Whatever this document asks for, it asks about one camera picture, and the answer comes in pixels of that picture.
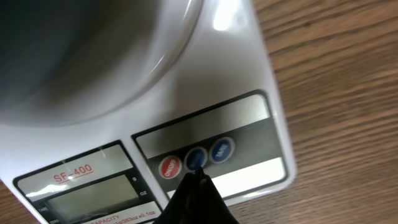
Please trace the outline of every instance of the blue button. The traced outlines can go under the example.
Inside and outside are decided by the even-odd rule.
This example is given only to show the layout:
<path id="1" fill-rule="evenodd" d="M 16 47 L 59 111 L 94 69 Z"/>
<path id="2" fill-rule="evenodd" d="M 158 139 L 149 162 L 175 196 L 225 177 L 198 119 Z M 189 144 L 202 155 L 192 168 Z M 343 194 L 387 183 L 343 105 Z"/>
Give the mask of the blue button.
<path id="1" fill-rule="evenodd" d="M 217 140 L 210 149 L 210 161 L 222 163 L 227 161 L 235 150 L 235 142 L 229 137 Z"/>
<path id="2" fill-rule="evenodd" d="M 205 166 L 207 162 L 207 151 L 204 147 L 194 147 L 189 150 L 184 159 L 184 167 L 189 171 L 195 171 Z"/>

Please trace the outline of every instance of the wooden table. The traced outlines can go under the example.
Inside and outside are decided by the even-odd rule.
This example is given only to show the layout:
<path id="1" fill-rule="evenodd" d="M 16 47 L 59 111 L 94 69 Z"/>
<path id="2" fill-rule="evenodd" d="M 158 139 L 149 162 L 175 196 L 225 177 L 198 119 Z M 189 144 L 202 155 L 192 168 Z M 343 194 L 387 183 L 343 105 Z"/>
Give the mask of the wooden table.
<path id="1" fill-rule="evenodd" d="M 294 142 L 288 189 L 244 223 L 398 223 L 398 1 L 255 0 Z M 0 186 L 1 223 L 37 223 Z"/>

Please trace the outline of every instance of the on/off button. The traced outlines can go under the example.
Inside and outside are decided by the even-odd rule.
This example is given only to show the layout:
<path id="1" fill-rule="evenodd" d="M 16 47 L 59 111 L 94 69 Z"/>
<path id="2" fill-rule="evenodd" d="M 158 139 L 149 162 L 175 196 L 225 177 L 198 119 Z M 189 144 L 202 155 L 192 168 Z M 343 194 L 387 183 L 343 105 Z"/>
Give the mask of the on/off button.
<path id="1" fill-rule="evenodd" d="M 182 162 L 177 156 L 165 157 L 159 165 L 159 174 L 165 179 L 173 179 L 176 177 L 182 168 Z"/>

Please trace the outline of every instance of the digital kitchen scale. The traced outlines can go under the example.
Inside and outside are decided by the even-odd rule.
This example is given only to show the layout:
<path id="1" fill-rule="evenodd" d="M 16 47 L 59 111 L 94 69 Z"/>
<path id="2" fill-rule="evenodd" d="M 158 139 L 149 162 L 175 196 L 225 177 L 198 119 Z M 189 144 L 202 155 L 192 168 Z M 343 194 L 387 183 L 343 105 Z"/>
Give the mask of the digital kitchen scale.
<path id="1" fill-rule="evenodd" d="M 293 181 L 250 1 L 2 10 L 0 178 L 40 222 L 153 222 L 197 167 L 227 205 Z"/>

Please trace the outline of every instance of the display screen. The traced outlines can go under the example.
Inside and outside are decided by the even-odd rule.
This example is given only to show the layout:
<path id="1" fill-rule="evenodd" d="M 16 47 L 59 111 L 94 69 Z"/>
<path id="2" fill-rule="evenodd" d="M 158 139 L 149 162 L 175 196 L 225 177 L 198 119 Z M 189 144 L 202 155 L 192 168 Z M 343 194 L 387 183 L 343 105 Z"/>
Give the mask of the display screen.
<path id="1" fill-rule="evenodd" d="M 63 220 L 73 223 L 97 215 L 107 215 L 139 200 L 125 175 L 93 184 L 52 198 L 47 206 Z"/>

